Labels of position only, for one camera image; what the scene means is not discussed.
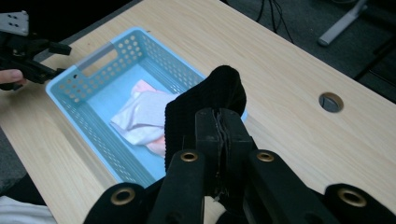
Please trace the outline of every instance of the black cable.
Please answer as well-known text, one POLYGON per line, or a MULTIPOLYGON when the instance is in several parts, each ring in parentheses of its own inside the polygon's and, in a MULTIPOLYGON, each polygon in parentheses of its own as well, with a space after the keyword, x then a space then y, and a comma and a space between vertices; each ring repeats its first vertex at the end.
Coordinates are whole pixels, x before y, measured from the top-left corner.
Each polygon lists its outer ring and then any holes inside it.
POLYGON ((262 0, 262 6, 260 8, 259 16, 256 19, 256 22, 259 22, 260 19, 262 18, 262 12, 264 11, 264 0, 262 0))
POLYGON ((270 2, 270 8, 271 8, 271 22, 272 22, 272 25, 273 25, 273 31, 274 31, 274 33, 277 34, 277 29, 276 29, 276 26, 275 26, 273 0, 269 0, 269 2, 270 2))
POLYGON ((280 6, 280 4, 279 4, 276 0, 270 0, 270 2, 271 2, 271 1, 274 1, 274 4, 275 4, 275 6, 276 6, 276 10, 277 10, 277 12, 279 13, 280 20, 282 21, 283 26, 285 27, 285 30, 286 30, 286 33, 288 34, 288 37, 289 37, 289 39, 290 39, 290 42, 291 42, 292 44, 294 44, 294 41, 293 41, 293 39, 291 38, 291 35, 290 35, 290 32, 289 32, 288 26, 286 25, 285 21, 283 20, 282 7, 280 6))

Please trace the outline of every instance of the metal stand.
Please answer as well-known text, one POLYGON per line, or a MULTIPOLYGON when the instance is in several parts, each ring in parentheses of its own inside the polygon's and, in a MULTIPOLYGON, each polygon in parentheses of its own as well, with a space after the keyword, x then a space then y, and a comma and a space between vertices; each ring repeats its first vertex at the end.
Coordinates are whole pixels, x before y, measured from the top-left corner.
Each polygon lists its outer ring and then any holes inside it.
POLYGON ((326 47, 332 43, 332 41, 339 36, 359 15, 367 8, 366 2, 368 0, 360 0, 352 9, 348 11, 344 17, 336 22, 326 33, 324 33, 319 39, 318 43, 326 47))

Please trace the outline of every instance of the tabletop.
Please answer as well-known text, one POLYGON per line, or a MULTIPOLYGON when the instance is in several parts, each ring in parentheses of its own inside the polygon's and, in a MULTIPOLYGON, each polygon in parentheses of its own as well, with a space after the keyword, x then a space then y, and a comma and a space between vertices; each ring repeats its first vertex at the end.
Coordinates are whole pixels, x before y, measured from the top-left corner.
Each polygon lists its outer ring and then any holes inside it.
MULTIPOLYGON (((247 131, 311 189, 334 183, 365 190, 396 212, 396 105, 218 0, 144 0, 83 36, 66 68, 139 26, 204 75, 234 67, 247 93, 247 131), (342 101, 322 108, 326 93, 342 101)), ((45 91, 29 83, 0 92, 0 125, 59 223, 82 223, 115 178, 45 91)), ((206 200, 205 222, 221 206, 206 200)))

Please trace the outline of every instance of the light blue plastic basket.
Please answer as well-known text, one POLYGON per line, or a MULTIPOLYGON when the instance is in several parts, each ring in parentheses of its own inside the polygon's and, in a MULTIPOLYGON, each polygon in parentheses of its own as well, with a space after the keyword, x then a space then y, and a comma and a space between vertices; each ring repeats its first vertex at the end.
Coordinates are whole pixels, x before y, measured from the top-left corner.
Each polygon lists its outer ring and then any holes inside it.
POLYGON ((146 188, 165 175, 164 159, 123 139, 111 127, 111 118, 140 79, 159 91, 182 93, 204 78, 153 36, 134 27, 62 72, 46 91, 119 182, 146 188), (108 60, 106 65, 86 74, 103 59, 108 60))

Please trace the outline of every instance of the pink cloth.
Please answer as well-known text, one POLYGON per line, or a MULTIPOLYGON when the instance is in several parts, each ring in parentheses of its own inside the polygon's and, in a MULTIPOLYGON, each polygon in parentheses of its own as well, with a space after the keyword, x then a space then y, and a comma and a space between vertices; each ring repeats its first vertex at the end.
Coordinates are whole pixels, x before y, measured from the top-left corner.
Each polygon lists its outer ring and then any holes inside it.
POLYGON ((146 81, 139 80, 131 90, 131 98, 110 124, 131 144, 144 145, 164 158, 164 111, 177 96, 157 91, 146 81))

